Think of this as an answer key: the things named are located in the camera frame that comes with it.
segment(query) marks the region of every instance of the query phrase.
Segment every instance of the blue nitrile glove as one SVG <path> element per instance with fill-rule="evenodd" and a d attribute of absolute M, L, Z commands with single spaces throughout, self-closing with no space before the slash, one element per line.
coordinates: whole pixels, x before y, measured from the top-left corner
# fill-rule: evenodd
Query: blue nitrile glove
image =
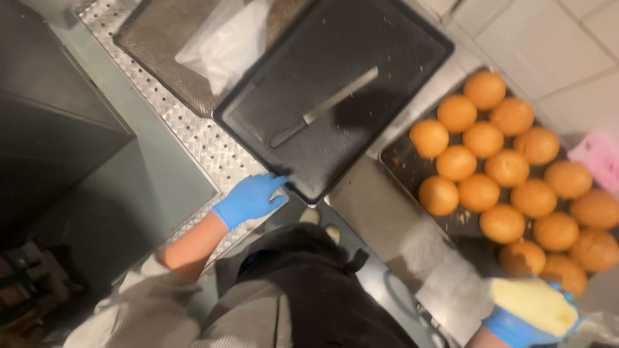
<path fill-rule="evenodd" d="M 283 205 L 288 197 L 277 196 L 271 199 L 271 196 L 287 182 L 287 177 L 276 178 L 273 174 L 248 176 L 236 184 L 228 196 L 211 210 L 232 231 L 246 220 L 268 215 Z"/>
<path fill-rule="evenodd" d="M 561 285 L 557 283 L 549 283 L 550 286 L 559 290 Z M 572 300 L 572 295 L 565 291 L 561 291 L 567 301 Z M 482 326 L 494 334 L 498 339 L 507 343 L 512 348 L 525 348 L 533 344 L 552 344 L 561 342 L 566 336 L 573 333 L 576 328 L 582 323 L 584 316 L 578 315 L 578 320 L 574 326 L 563 336 L 556 337 L 544 331 L 541 331 L 526 321 L 511 314 L 505 309 L 495 306 L 492 314 L 482 320 Z"/>

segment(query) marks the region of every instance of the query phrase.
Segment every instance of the diamond plate metal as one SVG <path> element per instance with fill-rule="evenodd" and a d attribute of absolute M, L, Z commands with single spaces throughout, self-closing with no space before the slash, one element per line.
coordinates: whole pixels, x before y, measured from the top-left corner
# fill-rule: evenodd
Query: diamond plate metal
<path fill-rule="evenodd" d="M 114 45 L 112 35 L 129 14 L 130 10 L 122 0 L 96 0 L 79 13 L 79 18 L 222 192 L 222 196 L 211 200 L 186 220 L 167 241 L 170 243 L 198 223 L 240 180 L 265 173 L 266 169 L 212 120 L 196 116 Z M 209 264 L 265 219 L 247 221 L 228 234 L 213 252 Z"/>

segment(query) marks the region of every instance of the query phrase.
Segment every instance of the forearm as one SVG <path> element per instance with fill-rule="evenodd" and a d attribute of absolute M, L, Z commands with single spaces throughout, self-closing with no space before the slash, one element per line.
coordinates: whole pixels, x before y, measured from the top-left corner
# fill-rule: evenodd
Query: forearm
<path fill-rule="evenodd" d="M 464 348 L 510 348 L 507 343 L 480 327 Z"/>
<path fill-rule="evenodd" d="M 211 211 L 179 240 L 164 248 L 159 261 L 188 280 L 196 281 L 227 233 L 228 227 Z"/>

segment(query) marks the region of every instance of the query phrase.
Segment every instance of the knife blade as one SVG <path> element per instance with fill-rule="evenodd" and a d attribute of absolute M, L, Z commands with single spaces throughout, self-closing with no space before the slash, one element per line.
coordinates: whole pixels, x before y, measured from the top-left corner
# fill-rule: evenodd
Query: knife blade
<path fill-rule="evenodd" d="M 349 95 L 360 90 L 365 85 L 375 80 L 377 77 L 378 77 L 378 67 L 375 66 L 371 68 L 370 70 L 368 70 L 367 72 L 365 72 L 360 77 L 358 77 L 353 82 L 349 83 L 346 87 L 344 87 L 342 90 L 334 94 L 332 97 L 316 105 L 316 107 L 314 107 L 308 113 L 303 115 L 303 117 L 301 118 L 301 120 L 299 120 L 299 122 L 279 132 L 276 136 L 271 138 L 269 145 L 271 145 L 272 148 L 278 147 L 283 142 L 290 139 L 298 131 L 301 131 L 303 128 L 309 126 L 314 121 L 318 120 L 320 117 L 322 117 L 322 115 L 324 115 L 332 107 L 336 106 L 338 103 L 346 99 Z"/>

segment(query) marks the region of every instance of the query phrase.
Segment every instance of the person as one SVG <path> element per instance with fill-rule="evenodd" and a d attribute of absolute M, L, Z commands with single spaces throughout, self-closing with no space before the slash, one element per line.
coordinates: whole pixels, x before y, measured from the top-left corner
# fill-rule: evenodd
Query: person
<path fill-rule="evenodd" d="M 226 270 L 233 279 L 203 327 L 186 316 L 215 247 L 239 224 L 283 205 L 285 196 L 271 197 L 286 182 L 273 175 L 240 181 L 191 230 L 129 272 L 64 347 L 416 347 L 357 281 L 354 272 L 363 261 L 357 254 L 348 261 L 337 246 L 339 230 L 320 227 L 312 209 L 298 224 L 267 233 L 232 257 Z M 521 348 L 561 339 L 496 308 L 467 347 Z"/>

